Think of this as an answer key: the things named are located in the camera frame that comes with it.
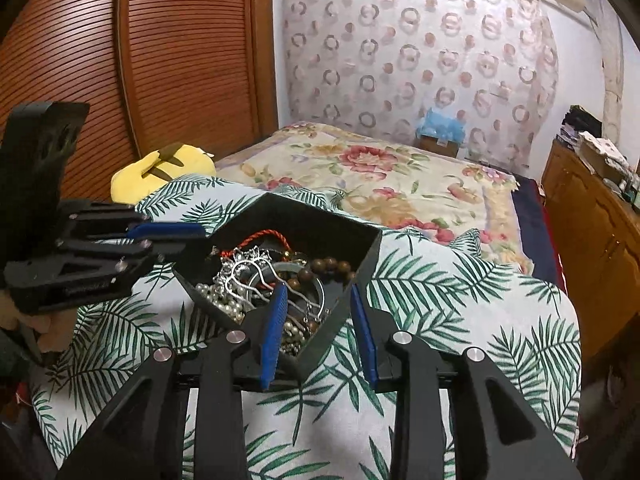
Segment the left hand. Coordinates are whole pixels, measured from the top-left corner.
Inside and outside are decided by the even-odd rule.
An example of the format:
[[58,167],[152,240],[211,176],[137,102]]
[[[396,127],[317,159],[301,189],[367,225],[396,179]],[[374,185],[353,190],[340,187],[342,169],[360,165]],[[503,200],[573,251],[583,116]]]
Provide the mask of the left hand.
[[62,352],[72,342],[77,310],[68,309],[42,315],[26,315],[15,307],[6,290],[1,292],[0,325],[5,330],[17,330],[21,325],[39,334],[37,346],[41,352]]

